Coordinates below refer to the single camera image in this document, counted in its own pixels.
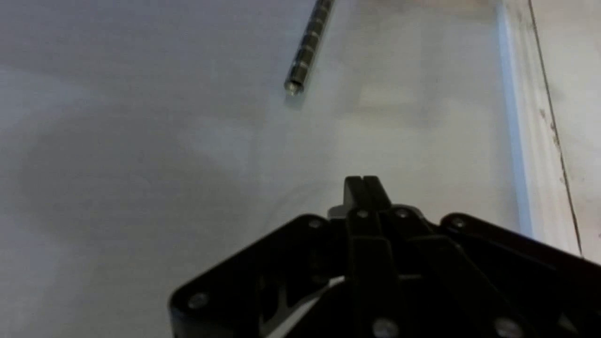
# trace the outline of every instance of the black mechanical frame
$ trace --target black mechanical frame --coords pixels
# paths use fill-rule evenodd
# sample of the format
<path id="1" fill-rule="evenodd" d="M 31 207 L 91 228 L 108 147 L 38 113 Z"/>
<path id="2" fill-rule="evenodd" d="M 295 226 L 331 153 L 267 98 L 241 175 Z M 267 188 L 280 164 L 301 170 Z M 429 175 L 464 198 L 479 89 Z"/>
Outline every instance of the black mechanical frame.
<path id="1" fill-rule="evenodd" d="M 601 338 L 601 269 L 468 215 L 440 226 L 346 179 L 329 218 L 299 217 L 171 297 L 175 338 Z"/>

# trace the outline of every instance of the black plastic bracket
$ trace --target black plastic bracket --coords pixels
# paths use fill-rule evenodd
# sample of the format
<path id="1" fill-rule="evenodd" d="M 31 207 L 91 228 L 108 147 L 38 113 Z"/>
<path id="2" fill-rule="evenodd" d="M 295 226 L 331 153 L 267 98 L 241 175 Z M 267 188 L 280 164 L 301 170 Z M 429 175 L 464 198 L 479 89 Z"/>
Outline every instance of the black plastic bracket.
<path id="1" fill-rule="evenodd" d="M 314 299 L 288 337 L 601 337 L 598 265 L 468 215 L 434 226 L 376 177 L 346 179 L 329 220 L 295 218 L 170 309 L 175 338 L 260 338 Z"/>

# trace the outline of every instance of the white surface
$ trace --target white surface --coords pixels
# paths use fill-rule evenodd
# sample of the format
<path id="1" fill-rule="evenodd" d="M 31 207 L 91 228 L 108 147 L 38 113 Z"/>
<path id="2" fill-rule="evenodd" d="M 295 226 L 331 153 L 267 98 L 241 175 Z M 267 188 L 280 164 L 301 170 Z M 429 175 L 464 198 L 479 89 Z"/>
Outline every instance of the white surface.
<path id="1" fill-rule="evenodd" d="M 534 0 L 583 254 L 601 264 L 601 3 Z"/>
<path id="2" fill-rule="evenodd" d="M 339 3 L 290 104 L 310 8 L 0 6 L 0 337 L 170 337 L 177 286 L 346 175 L 517 228 L 494 10 Z"/>
<path id="3" fill-rule="evenodd" d="M 532 8 L 506 0 L 500 14 L 521 224 L 534 239 L 581 256 Z"/>

